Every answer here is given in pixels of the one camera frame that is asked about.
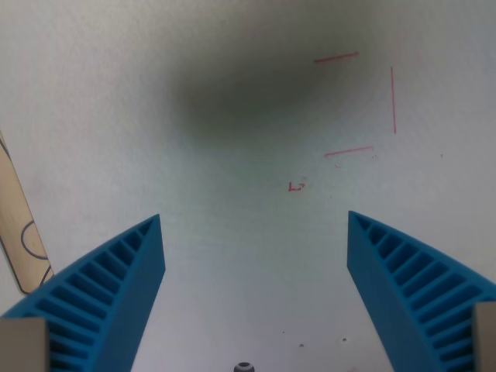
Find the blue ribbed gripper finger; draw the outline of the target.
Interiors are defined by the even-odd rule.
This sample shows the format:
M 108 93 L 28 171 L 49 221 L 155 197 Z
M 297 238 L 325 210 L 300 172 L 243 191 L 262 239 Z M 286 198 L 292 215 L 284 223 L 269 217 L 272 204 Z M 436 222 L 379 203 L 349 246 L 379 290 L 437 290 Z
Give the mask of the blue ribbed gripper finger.
M 395 371 L 473 371 L 472 311 L 495 284 L 413 237 L 348 214 L 346 266 Z
M 4 319 L 45 319 L 52 371 L 130 371 L 165 273 L 153 215 L 54 275 Z

